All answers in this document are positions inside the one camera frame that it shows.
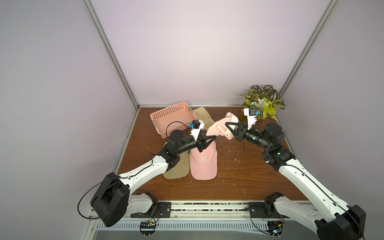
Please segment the beige baseball cap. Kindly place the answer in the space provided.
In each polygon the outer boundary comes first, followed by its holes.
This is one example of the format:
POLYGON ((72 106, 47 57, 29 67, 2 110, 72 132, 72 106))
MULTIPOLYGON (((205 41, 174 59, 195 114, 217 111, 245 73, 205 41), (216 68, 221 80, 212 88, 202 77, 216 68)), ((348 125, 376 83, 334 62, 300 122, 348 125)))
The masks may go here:
POLYGON ((180 154, 179 162, 169 171, 163 173, 165 179, 176 180, 190 173, 190 151, 180 154))

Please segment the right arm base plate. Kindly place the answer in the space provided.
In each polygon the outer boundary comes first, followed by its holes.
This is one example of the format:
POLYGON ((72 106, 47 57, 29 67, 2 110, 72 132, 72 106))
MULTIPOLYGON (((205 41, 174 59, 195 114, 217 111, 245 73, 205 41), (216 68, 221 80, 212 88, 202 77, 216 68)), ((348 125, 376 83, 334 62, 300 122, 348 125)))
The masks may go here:
POLYGON ((288 218, 287 216, 280 215, 275 206, 265 202, 250 202, 248 203, 246 210, 250 211, 252 218, 274 218, 279 219, 280 217, 288 218))

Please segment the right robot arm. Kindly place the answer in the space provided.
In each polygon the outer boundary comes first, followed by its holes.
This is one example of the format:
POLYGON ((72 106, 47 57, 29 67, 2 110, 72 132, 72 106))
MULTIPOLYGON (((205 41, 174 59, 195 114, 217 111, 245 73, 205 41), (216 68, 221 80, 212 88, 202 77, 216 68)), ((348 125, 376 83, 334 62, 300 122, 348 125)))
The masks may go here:
POLYGON ((227 122, 225 125, 235 139, 248 141, 264 149, 266 163, 293 183, 315 206, 312 210, 282 194, 274 193, 270 195, 270 200, 277 213, 312 230, 321 240, 365 238, 365 211, 358 205, 349 205, 312 176, 297 157, 283 146, 285 134, 278 124, 269 123, 262 132, 248 129, 245 123, 227 122))

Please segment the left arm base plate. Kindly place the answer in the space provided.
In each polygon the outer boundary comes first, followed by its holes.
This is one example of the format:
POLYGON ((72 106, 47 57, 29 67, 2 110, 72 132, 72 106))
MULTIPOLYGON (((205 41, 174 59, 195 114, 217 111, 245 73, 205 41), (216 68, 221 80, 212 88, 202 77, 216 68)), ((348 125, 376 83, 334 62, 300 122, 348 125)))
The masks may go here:
POLYGON ((131 218, 170 218, 171 202, 156 202, 145 213, 130 214, 131 218))

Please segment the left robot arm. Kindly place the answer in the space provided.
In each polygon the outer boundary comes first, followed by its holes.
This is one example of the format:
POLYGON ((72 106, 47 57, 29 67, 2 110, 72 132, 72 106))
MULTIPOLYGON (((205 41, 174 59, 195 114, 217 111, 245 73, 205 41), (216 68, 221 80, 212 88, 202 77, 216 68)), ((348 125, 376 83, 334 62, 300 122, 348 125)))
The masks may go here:
POLYGON ((188 138, 181 130, 172 131, 167 143, 150 161, 119 176, 110 173, 96 184, 98 189, 90 202, 91 207, 106 227, 119 222, 127 210, 132 210, 134 214, 148 212, 155 200, 148 194, 133 196, 132 193, 174 168, 182 153, 193 149, 201 153, 216 138, 216 135, 207 136, 205 130, 200 130, 196 137, 188 138))

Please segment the pink baseball cap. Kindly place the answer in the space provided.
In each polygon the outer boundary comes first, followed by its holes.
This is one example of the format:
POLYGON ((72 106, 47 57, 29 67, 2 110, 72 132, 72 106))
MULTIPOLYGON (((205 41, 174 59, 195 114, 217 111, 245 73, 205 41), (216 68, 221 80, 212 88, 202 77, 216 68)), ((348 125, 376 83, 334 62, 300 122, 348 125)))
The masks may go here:
POLYGON ((208 128, 206 135, 222 136, 228 140, 231 140, 234 138, 234 135, 231 132, 231 130, 226 126, 226 123, 238 123, 238 122, 239 122, 239 118, 233 113, 228 112, 223 119, 216 121, 208 128))
POLYGON ((205 150, 199 152, 197 148, 192 149, 190 153, 190 170, 195 180, 207 181, 217 176, 218 152, 216 142, 213 141, 205 150))

